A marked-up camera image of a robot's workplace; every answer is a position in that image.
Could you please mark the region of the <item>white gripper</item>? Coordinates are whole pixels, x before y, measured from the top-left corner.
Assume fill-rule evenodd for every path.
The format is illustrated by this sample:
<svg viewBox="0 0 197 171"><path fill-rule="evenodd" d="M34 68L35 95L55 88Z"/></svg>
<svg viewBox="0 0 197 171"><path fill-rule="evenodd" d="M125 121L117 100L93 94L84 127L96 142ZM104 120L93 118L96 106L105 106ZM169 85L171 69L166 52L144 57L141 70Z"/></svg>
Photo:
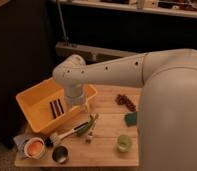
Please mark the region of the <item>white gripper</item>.
<svg viewBox="0 0 197 171"><path fill-rule="evenodd" d="M82 93L77 97L65 96L65 103L67 104L68 109L72 109L75 106L82 106L87 103L87 96L85 93Z"/></svg>

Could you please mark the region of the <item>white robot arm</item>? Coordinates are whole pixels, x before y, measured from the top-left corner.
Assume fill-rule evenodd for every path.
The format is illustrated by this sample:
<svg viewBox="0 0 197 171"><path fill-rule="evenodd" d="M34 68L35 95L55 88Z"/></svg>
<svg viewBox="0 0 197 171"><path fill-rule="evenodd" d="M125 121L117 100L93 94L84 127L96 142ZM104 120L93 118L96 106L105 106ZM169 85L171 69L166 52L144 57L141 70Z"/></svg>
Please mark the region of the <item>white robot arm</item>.
<svg viewBox="0 0 197 171"><path fill-rule="evenodd" d="M70 106L85 102L86 83L139 88L139 171L197 171L197 50L147 52L91 65L72 55L53 78Z"/></svg>

